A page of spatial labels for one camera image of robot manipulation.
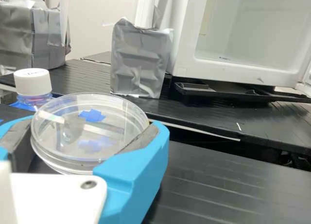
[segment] black tray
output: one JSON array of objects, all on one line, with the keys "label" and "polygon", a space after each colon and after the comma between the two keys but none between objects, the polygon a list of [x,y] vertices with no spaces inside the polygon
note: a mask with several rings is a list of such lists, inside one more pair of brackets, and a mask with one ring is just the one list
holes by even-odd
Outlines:
[{"label": "black tray", "polygon": [[246,85],[230,82],[205,81],[206,84],[176,82],[175,89],[183,96],[237,99],[246,102],[295,102],[311,103],[303,94],[274,91],[271,87]]}]

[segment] white plastic bottle cap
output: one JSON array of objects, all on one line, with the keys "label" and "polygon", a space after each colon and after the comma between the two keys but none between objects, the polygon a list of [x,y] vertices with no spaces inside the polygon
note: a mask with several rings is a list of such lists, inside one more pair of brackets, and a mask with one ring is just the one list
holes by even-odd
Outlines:
[{"label": "white plastic bottle cap", "polygon": [[21,69],[14,72],[17,93],[39,96],[52,91],[50,73],[46,69]]}]

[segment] white wall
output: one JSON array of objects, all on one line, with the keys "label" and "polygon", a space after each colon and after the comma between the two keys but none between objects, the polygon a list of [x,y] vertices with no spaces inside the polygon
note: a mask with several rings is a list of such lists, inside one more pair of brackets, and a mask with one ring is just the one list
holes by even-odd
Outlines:
[{"label": "white wall", "polygon": [[[80,58],[111,50],[113,26],[103,22],[117,22],[127,17],[134,22],[137,0],[69,0],[69,24],[72,51],[66,59]],[[46,0],[56,7],[59,0]]]}]

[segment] blue clamp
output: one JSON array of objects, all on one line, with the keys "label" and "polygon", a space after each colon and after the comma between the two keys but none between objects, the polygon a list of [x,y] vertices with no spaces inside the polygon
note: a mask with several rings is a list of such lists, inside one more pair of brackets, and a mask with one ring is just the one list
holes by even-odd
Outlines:
[{"label": "blue clamp", "polygon": [[159,132],[145,148],[118,154],[95,167],[93,174],[108,185],[99,223],[139,224],[145,217],[168,165],[169,130],[153,123]]}]

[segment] clear petri dish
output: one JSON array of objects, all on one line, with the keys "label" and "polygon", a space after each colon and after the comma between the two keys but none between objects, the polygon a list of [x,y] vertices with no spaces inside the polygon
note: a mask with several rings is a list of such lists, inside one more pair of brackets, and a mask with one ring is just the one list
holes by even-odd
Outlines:
[{"label": "clear petri dish", "polygon": [[57,172],[92,174],[149,125],[135,104],[113,95],[79,93],[53,99],[35,113],[31,145]]}]

